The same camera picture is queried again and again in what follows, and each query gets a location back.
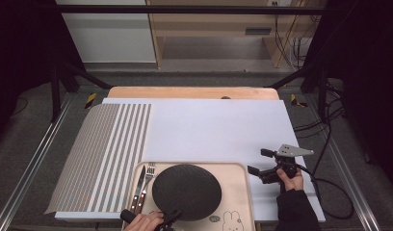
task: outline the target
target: silver fork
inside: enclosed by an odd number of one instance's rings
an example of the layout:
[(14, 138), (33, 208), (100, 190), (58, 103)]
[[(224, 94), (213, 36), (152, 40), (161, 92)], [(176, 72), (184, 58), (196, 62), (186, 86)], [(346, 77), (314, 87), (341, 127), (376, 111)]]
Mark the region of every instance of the silver fork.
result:
[(140, 195), (139, 203), (137, 204), (136, 211), (134, 212), (135, 214), (139, 214), (143, 209), (147, 186), (148, 183), (151, 181), (151, 179), (154, 177), (154, 171), (155, 171), (155, 163), (150, 162), (146, 169), (145, 185), (143, 187), (142, 194)]

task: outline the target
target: white cabinet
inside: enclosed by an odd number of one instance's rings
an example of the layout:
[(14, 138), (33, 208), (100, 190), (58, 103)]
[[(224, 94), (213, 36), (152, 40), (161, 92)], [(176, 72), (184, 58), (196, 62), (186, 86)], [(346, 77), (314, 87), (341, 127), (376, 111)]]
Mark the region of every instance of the white cabinet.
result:
[[(145, 5), (143, 0), (56, 0), (58, 5)], [(63, 13), (83, 63), (155, 63), (147, 14)]]

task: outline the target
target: bunny illustration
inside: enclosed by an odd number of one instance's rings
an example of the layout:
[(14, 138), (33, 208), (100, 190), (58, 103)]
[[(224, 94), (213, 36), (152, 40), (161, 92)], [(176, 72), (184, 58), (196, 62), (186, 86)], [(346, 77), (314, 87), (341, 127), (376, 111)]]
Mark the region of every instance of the bunny illustration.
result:
[(236, 211), (223, 214), (223, 231), (243, 231), (244, 225)]

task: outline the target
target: hand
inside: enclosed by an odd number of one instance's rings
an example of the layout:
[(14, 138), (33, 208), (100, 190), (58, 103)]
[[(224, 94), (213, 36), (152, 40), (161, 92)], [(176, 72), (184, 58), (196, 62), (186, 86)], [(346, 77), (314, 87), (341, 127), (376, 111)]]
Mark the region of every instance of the hand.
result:
[(163, 213), (152, 212), (149, 215), (138, 214), (124, 231), (154, 231), (157, 225), (164, 222)]
[(281, 169), (281, 168), (279, 168), (277, 170), (277, 175), (283, 181), (286, 191), (303, 190), (303, 180), (302, 180), (301, 170), (300, 169), (297, 168), (296, 175), (292, 179), (290, 179), (287, 176), (286, 172), (284, 172), (284, 170)]

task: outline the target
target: black plate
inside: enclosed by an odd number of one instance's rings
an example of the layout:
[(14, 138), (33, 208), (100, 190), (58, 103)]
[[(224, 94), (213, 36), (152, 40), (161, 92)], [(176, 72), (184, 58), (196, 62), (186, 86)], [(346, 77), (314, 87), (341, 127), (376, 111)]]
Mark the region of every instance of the black plate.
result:
[(177, 165), (162, 171), (152, 185), (157, 207), (169, 213), (180, 210), (179, 220), (208, 217), (221, 203), (222, 190), (217, 178), (202, 167)]

